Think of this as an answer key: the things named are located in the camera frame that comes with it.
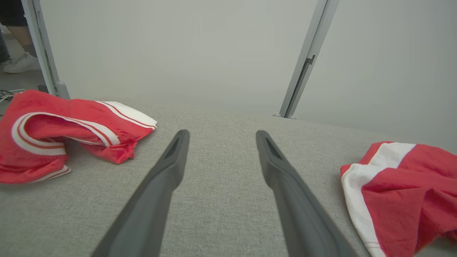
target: red and white cloth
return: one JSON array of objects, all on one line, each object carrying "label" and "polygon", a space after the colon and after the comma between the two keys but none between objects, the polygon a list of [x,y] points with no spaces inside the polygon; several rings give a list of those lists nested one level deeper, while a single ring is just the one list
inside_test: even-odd
[{"label": "red and white cloth", "polygon": [[374,257],[413,256],[439,236],[457,240],[457,155],[380,142],[341,167],[347,208]]},{"label": "red and white cloth", "polygon": [[121,163],[133,158],[137,142],[156,123],[118,102],[65,100],[34,90],[15,94],[0,120],[0,183],[41,182],[69,173],[67,139]]}]

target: gray floor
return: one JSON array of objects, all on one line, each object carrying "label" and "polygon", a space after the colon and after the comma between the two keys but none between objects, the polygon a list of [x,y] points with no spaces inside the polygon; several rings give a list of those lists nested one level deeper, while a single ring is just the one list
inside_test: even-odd
[{"label": "gray floor", "polygon": [[[16,61],[23,53],[19,42],[10,37],[5,38],[8,51],[10,52],[13,61]],[[35,89],[38,90],[38,85],[44,85],[43,74],[40,70],[32,70],[19,74],[8,74],[3,72],[3,66],[0,67],[0,89],[14,90],[14,89]],[[9,102],[3,101],[0,103],[0,114],[3,114],[8,107]]]}]

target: red stripe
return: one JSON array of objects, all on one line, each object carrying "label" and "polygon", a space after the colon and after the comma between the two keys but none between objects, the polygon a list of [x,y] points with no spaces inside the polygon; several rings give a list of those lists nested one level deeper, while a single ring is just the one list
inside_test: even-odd
[{"label": "red stripe", "polygon": [[109,103],[107,103],[107,102],[103,102],[103,103],[105,103],[105,104],[107,104],[107,105],[113,107],[119,114],[121,114],[122,116],[126,117],[127,119],[131,119],[131,120],[133,120],[133,121],[135,121],[135,122],[137,122],[137,123],[139,123],[139,124],[141,124],[141,125],[144,125],[144,126],[154,127],[155,129],[157,128],[157,126],[155,126],[155,125],[144,124],[144,123],[139,122],[138,120],[136,120],[136,119],[134,119],[134,118],[130,118],[130,117],[128,117],[128,116],[125,116],[125,115],[124,115],[123,113],[121,113],[115,106],[113,106],[113,105],[111,105],[111,104],[109,104]]},{"label": "red stripe", "polygon": [[92,125],[90,125],[90,124],[84,123],[84,122],[82,122],[82,121],[80,121],[80,120],[74,120],[74,121],[81,122],[82,124],[87,125],[87,126],[93,128],[96,132],[100,133],[100,134],[108,141],[108,144],[109,144],[109,145],[113,145],[113,143],[111,142],[111,140],[110,140],[103,132],[99,131],[96,127],[94,127],[94,126],[92,126]]},{"label": "red stripe", "polygon": [[34,147],[37,147],[37,148],[41,148],[41,149],[59,149],[59,148],[63,148],[64,146],[63,145],[53,145],[53,146],[43,146],[43,145],[37,145],[35,143],[32,143],[30,141],[28,141],[27,139],[25,139],[22,134],[21,134],[21,131],[20,131],[20,127],[22,125],[22,123],[24,122],[26,118],[23,118],[21,120],[21,122],[19,123],[19,126],[17,127],[17,134],[19,135],[19,137],[24,141],[26,142],[27,144],[31,145],[31,146],[34,146]]},{"label": "red stripe", "polygon": [[67,168],[65,171],[63,171],[63,172],[61,172],[61,173],[55,174],[55,175],[53,175],[53,176],[50,176],[50,177],[48,177],[48,178],[45,179],[45,180],[41,180],[40,182],[47,181],[47,180],[49,180],[49,179],[51,179],[51,178],[53,178],[53,177],[56,177],[56,176],[58,176],[58,175],[61,175],[62,173],[67,172],[68,170],[70,170],[70,168]]}]

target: red towel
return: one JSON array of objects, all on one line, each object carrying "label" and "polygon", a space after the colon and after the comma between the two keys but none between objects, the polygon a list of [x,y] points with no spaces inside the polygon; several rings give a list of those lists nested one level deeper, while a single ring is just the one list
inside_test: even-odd
[{"label": "red towel", "polygon": [[372,256],[413,256],[439,236],[457,240],[457,156],[380,142],[341,167],[352,222]]},{"label": "red towel", "polygon": [[118,102],[65,100],[29,90],[14,95],[0,120],[0,182],[45,181],[70,172],[64,141],[121,163],[157,127],[146,114]]}]

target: gray fabric surface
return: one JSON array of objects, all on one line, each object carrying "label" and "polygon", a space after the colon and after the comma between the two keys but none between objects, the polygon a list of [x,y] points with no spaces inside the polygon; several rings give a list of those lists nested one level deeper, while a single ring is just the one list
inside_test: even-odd
[{"label": "gray fabric surface", "polygon": [[[115,101],[150,115],[158,129],[123,164],[103,161],[73,142],[67,147],[70,174],[0,185],[1,256],[89,256],[185,128],[191,133],[186,171],[173,193],[162,256],[287,255],[273,193],[260,171],[259,129],[270,133],[356,252],[368,256],[345,206],[340,166],[358,162],[373,142],[397,138],[277,117]],[[452,254],[447,247],[429,247],[422,255]]]}]

